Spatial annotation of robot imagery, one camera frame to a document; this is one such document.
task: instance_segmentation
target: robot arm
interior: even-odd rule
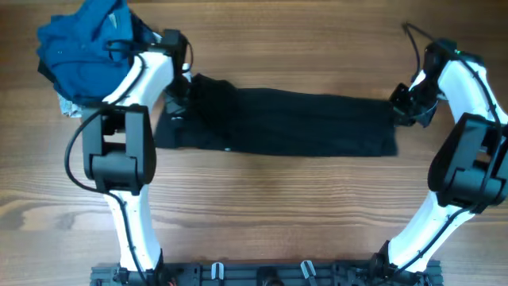
[[[151,113],[162,90],[173,81],[173,63],[170,56],[166,56],[161,52],[143,52],[139,56],[144,59],[144,74],[138,84],[131,90],[129,97],[120,101],[118,105],[131,106],[137,104],[146,106],[148,112]],[[117,100],[137,77],[141,69],[141,59],[135,57],[129,74],[120,86],[111,95],[104,98],[103,101],[113,102]],[[156,269],[162,255],[160,244],[152,227],[152,217],[148,204],[148,189],[149,185],[145,184],[140,189],[139,195],[133,195],[129,191],[110,191],[125,203],[129,231],[132,243],[135,246],[134,251],[143,272],[149,269]],[[133,255],[130,253],[124,218],[118,202],[108,195],[104,195],[104,198],[110,206],[117,230],[121,250],[120,266],[128,271],[136,272],[137,267],[134,263]]]
[[[484,137],[487,133],[493,131],[489,123],[494,121],[486,98],[487,96],[490,96],[495,104],[500,122],[505,125],[508,121],[508,116],[497,104],[487,83],[487,71],[478,61],[468,60],[469,66],[478,72],[480,79],[489,91],[489,95],[483,93],[479,83],[460,61],[437,59],[436,54],[439,54],[437,50],[438,47],[431,44],[427,49],[425,60],[437,63],[438,67],[435,68],[435,66],[427,65],[426,70],[429,76],[426,76],[425,69],[422,70],[409,88],[408,93],[417,90],[442,93],[448,100],[457,125],[441,151],[437,154],[429,171],[429,187],[432,191],[429,191],[425,202],[421,205],[407,227],[398,236],[393,238],[388,246],[390,264],[398,265],[399,267],[408,264],[418,256],[436,237],[450,216],[457,211],[469,207],[472,203],[496,205],[506,197],[506,189],[504,188],[506,172],[502,172],[501,168],[498,168],[495,177],[489,180],[486,191],[483,194],[479,194],[479,182],[481,182],[484,176],[483,170],[486,166],[485,164],[481,165],[481,163],[475,162],[476,154],[490,147],[488,143],[484,142]],[[412,96],[416,100],[419,100],[418,95]],[[425,96],[426,99],[431,98],[430,104],[436,98],[435,95],[430,94],[423,94],[421,96]],[[472,114],[477,115],[478,118],[485,118],[485,121],[474,120],[471,116]],[[422,120],[420,123],[424,126],[429,123],[427,121],[429,117],[414,119],[415,121],[418,121],[418,119]],[[471,129],[466,130],[465,126],[469,126]],[[503,159],[503,155],[498,158],[498,166],[503,165]],[[473,173],[477,175],[475,182],[465,179],[466,177],[473,177]],[[460,213],[435,243],[431,245],[430,249],[406,270],[409,272],[423,272],[431,256],[445,242],[446,238],[462,223],[471,219],[475,213],[480,213],[481,211],[483,209]]]

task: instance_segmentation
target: blue cloth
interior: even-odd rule
[[[37,54],[56,77],[54,88],[73,103],[101,101],[129,72],[128,54],[105,50],[107,41],[133,40],[125,0],[86,0],[76,14],[52,16],[37,36]]]

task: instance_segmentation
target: black joint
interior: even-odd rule
[[[400,83],[390,96],[392,116],[396,126],[412,126],[418,122],[426,127],[436,113],[437,85],[420,83],[413,89]]]
[[[177,29],[165,29],[160,44],[167,47],[173,61],[175,76],[183,73],[183,63],[187,54],[187,38]]]
[[[152,182],[156,170],[156,148],[146,106],[86,108],[83,118],[99,112],[83,129],[83,164],[88,179],[97,190],[131,191],[139,195]],[[108,142],[106,135],[125,131],[125,143]]]
[[[369,276],[371,278],[378,277],[384,278],[386,276],[392,276],[397,270],[397,265],[390,263],[388,257],[388,246],[390,241],[385,241],[378,253],[374,253],[369,262]]]
[[[474,114],[463,114],[430,165],[427,182],[437,193],[440,206],[469,208],[481,214],[488,206],[499,205],[508,194],[508,145],[502,145],[495,162],[478,159],[486,153],[489,160],[496,151],[493,122]],[[488,166],[494,164],[490,177]]]

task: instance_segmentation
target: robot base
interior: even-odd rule
[[[221,274],[217,273],[217,268],[213,270],[215,265],[188,263],[164,266],[166,275],[172,277],[169,281],[173,281],[171,284],[175,286],[262,286],[258,273],[266,267],[276,269],[280,280],[286,286],[443,286],[439,261],[430,261],[424,273],[405,273],[407,276],[401,275],[385,284],[379,284],[381,278],[368,278],[369,261],[337,261],[315,265],[310,263],[312,269],[315,269],[315,275],[312,271],[309,271],[310,275],[304,274],[304,263],[306,261],[301,264],[219,264]],[[120,272],[118,266],[93,267],[90,286],[121,286]],[[137,276],[137,273],[131,272],[130,275]]]

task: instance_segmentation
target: wooden table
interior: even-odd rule
[[[0,285],[86,285],[91,266],[118,261],[113,220],[101,196],[65,176],[64,148],[79,122],[60,115],[35,53],[37,27],[80,4],[0,2]],[[508,2],[134,2],[154,29],[188,36],[194,72],[238,87],[377,99],[414,72],[400,28],[409,20],[482,55],[508,104]],[[417,42],[423,51],[427,41]],[[452,126],[441,104],[429,128],[397,130],[397,157],[157,150],[150,204],[165,260],[368,258],[420,206],[429,164]],[[71,166],[84,180],[82,162],[75,152]],[[506,203],[459,228],[435,255],[446,285],[506,284],[507,237]]]

